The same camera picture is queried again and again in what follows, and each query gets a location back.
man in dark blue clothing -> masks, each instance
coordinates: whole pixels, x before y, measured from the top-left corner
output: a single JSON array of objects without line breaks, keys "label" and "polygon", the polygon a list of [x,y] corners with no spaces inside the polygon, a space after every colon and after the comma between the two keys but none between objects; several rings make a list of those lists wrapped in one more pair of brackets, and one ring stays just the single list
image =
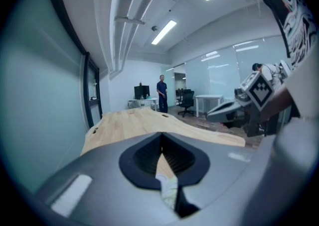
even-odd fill
[{"label": "man in dark blue clothing", "polygon": [[164,75],[159,76],[160,81],[157,85],[157,92],[159,93],[159,111],[167,113],[167,85],[164,83]]}]

chair backrest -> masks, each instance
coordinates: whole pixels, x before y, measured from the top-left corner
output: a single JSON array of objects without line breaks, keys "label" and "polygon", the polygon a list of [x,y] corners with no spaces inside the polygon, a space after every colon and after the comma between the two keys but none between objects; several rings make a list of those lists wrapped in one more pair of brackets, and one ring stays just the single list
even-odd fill
[{"label": "chair backrest", "polygon": [[189,92],[184,92],[183,95],[183,104],[192,104],[193,102],[193,97],[194,97],[194,91],[189,91]]}]

bottle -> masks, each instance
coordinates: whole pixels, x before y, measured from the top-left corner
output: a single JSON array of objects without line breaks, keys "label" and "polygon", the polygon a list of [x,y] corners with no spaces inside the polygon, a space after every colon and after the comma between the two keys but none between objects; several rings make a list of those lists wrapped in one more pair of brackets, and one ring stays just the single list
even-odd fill
[{"label": "bottle", "polygon": [[144,97],[143,97],[143,95],[141,96],[141,108],[143,108],[144,107]]}]

dark blue shirt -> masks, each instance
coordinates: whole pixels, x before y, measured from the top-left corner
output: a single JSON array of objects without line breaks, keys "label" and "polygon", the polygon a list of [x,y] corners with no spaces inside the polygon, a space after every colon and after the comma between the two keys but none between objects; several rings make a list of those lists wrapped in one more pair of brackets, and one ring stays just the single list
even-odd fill
[{"label": "dark blue shirt", "polygon": [[161,93],[163,93],[163,94],[165,95],[165,97],[166,97],[166,89],[167,89],[166,83],[161,82],[161,81],[158,82],[157,89],[158,89]]}]

white desk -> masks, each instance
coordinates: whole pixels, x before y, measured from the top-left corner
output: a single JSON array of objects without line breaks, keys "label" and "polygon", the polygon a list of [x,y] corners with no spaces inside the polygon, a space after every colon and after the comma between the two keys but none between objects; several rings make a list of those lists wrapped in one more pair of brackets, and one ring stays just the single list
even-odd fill
[{"label": "white desk", "polygon": [[[157,110],[158,110],[158,105],[156,104],[156,101],[157,101],[157,100],[158,100],[158,98],[150,98],[150,99],[146,99],[146,100],[144,100],[144,101],[153,101],[153,103],[154,103],[154,109],[155,109],[155,111],[157,111]],[[140,100],[137,100],[137,99],[128,100],[128,105],[129,105],[130,102],[133,102],[133,101],[140,101]]]},{"label": "white desk", "polygon": [[195,96],[196,98],[196,117],[199,116],[198,113],[198,99],[203,99],[203,100],[218,100],[218,104],[220,105],[222,99],[224,98],[223,95],[197,95]]}]

